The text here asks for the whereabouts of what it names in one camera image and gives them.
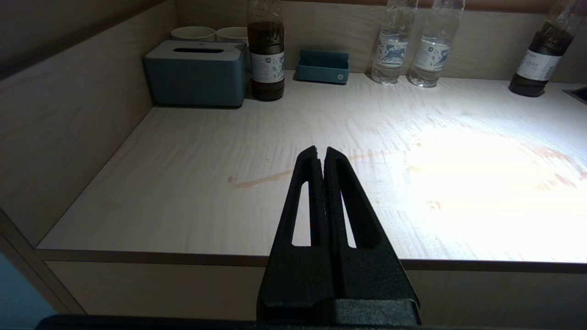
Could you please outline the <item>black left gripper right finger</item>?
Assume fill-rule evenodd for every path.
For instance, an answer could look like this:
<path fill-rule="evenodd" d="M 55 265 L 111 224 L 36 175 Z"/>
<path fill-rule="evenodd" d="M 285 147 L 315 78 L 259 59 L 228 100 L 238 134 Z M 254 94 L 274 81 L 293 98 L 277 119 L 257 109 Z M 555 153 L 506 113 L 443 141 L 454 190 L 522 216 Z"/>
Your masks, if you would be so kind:
<path fill-rule="evenodd" d="M 328 148 L 332 321 L 420 321 L 420 302 L 347 156 Z"/>

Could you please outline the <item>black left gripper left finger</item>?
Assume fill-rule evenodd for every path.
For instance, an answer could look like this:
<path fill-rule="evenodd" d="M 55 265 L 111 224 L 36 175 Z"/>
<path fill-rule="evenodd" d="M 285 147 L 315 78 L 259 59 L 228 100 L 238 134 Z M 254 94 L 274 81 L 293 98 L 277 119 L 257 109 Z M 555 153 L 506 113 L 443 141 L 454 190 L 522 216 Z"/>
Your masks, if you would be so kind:
<path fill-rule="evenodd" d="M 308 184 L 310 246 L 292 243 L 303 184 Z M 315 306 L 332 296 L 331 255 L 317 148 L 296 158 L 270 257 L 256 299 L 258 321 L 316 321 Z"/>

